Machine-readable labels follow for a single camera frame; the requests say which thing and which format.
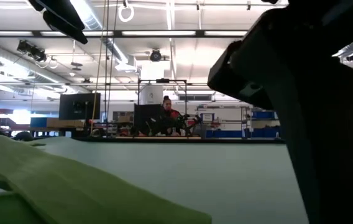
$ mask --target woman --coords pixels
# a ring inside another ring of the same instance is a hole
[[[164,108],[164,115],[166,118],[173,119],[173,120],[176,120],[178,118],[180,113],[172,109],[172,102],[168,96],[164,96],[163,98],[163,108]],[[173,131],[172,128],[167,128],[166,130],[163,130],[162,133],[166,135],[171,134],[173,136],[179,136],[181,134],[179,129],[177,129],[176,131]]]

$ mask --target ceiling light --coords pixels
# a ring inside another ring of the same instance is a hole
[[[83,31],[83,34],[87,37],[92,37],[92,36],[112,36],[113,31]]]
[[[66,37],[65,34],[62,34],[58,31],[42,31],[40,32],[44,37]]]
[[[247,34],[247,31],[206,31],[204,34],[242,37]]]
[[[0,36],[33,36],[31,31],[0,31]]]
[[[178,30],[166,30],[166,31],[122,31],[123,35],[141,35],[141,36],[184,36],[184,35],[195,35],[196,31],[178,31]]]

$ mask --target white ceiling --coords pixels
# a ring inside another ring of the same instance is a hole
[[[116,3],[122,4],[122,1],[110,1],[110,5]],[[117,17],[117,7],[110,7],[109,13],[109,30],[167,30],[167,13],[165,10],[166,4],[170,1],[166,0],[151,0],[151,1],[129,1],[134,7],[135,15],[129,22],[121,22]],[[178,30],[197,30],[201,21],[201,28],[204,30],[246,30],[249,29],[257,18],[270,9],[269,4],[263,3],[261,0],[251,0],[251,10],[247,10],[247,1],[240,0],[200,0],[202,6],[201,15],[196,10],[196,0],[174,0],[175,2],[175,29]],[[282,1],[280,4],[286,4],[287,1]],[[103,20],[104,1],[92,0],[99,20]],[[145,7],[163,7],[162,9],[147,9]],[[0,9],[0,30],[49,30],[42,19],[42,15],[36,12],[25,0],[8,0],[0,1],[0,8],[3,7],[24,7],[24,9]],[[71,39],[44,39],[44,38],[28,38],[26,39],[32,44],[45,49],[47,55],[54,56],[59,66],[55,69],[46,68],[61,77],[67,78],[72,82],[80,82],[84,78],[91,78],[91,81],[96,81],[98,73],[98,62],[100,66],[99,76],[104,77],[105,69],[105,48],[102,46],[102,56],[99,60],[99,52],[101,42],[99,39],[89,39],[86,45],[77,43],[75,49],[74,61],[83,64],[82,71],[76,72],[74,77],[69,73],[73,68],[70,63],[72,61],[71,54],[73,53],[73,41]],[[178,79],[187,79],[189,82],[205,83],[208,77],[208,72],[214,62],[223,53],[224,49],[234,39],[196,39],[196,38],[175,38],[175,54],[176,57],[176,77]],[[20,55],[16,50],[19,43],[18,38],[0,38],[0,47],[11,52],[12,54]],[[135,55],[142,57],[145,52],[150,52],[152,49],[160,49],[163,55],[170,55],[169,38],[120,38],[116,39],[115,43],[127,55]],[[26,60],[32,60],[27,56],[23,56]],[[114,69],[116,63],[108,61],[108,75],[112,70],[113,77],[120,77],[119,80],[124,82],[125,77],[130,77],[137,80],[136,74],[117,72]],[[171,78],[171,72],[166,71],[165,76]]]

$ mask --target black monitor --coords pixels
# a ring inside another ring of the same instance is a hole
[[[92,119],[95,105],[94,119],[100,119],[101,94],[100,93],[79,93],[61,95],[59,104],[59,119]]]
[[[150,129],[156,129],[153,124],[160,120],[162,106],[157,105],[137,105],[134,106],[134,127],[137,131],[148,135]]]

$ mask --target person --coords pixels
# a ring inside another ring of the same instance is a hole
[[[163,114],[164,114],[164,117],[166,118],[176,120],[180,115],[179,111],[172,109],[172,102],[170,97],[168,96],[164,96],[163,98],[163,108],[164,108]],[[179,129],[173,131],[172,128],[167,128],[166,130],[163,130],[162,133],[167,135],[171,134],[173,136],[179,136],[181,134]]]

